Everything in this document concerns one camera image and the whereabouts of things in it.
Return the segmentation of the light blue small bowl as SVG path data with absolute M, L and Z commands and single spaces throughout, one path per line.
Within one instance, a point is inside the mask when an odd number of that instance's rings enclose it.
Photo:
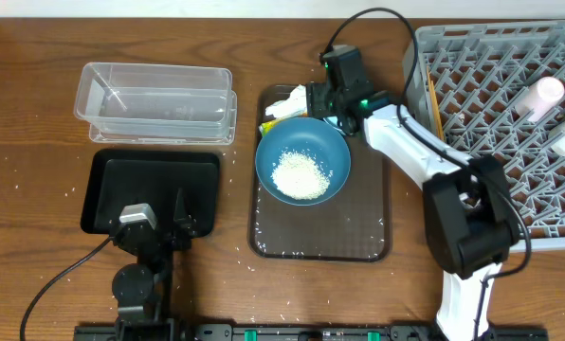
M 323 121 L 344 136 L 355 136 L 359 132 L 359 125 L 353 117 L 325 117 Z

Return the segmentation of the pink cup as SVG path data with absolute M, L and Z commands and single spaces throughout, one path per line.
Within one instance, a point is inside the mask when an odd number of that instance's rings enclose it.
M 533 83 L 516 105 L 517 114 L 537 122 L 556 106 L 565 94 L 564 84 L 554 77 L 543 77 Z

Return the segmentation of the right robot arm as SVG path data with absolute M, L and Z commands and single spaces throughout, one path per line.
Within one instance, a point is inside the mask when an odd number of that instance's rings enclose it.
M 482 339 L 490 286 L 520 234 L 501 163 L 449 147 L 366 83 L 343 89 L 311 82 L 306 102 L 309 116 L 336 117 L 347 135 L 362 132 L 420 187 L 428 248 L 444 271 L 436 324 L 448 340 Z

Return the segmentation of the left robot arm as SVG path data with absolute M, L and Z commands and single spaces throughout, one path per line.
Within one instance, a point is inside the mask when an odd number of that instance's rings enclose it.
M 110 237 L 114 246 L 137 261 L 122 267 L 112 280 L 122 322 L 133 326 L 164 319 L 171 293 L 173 253 L 191 248 L 189 231 L 194 226 L 182 189 L 177 191 L 170 224 L 160 224 L 146 203 L 123 208 Z

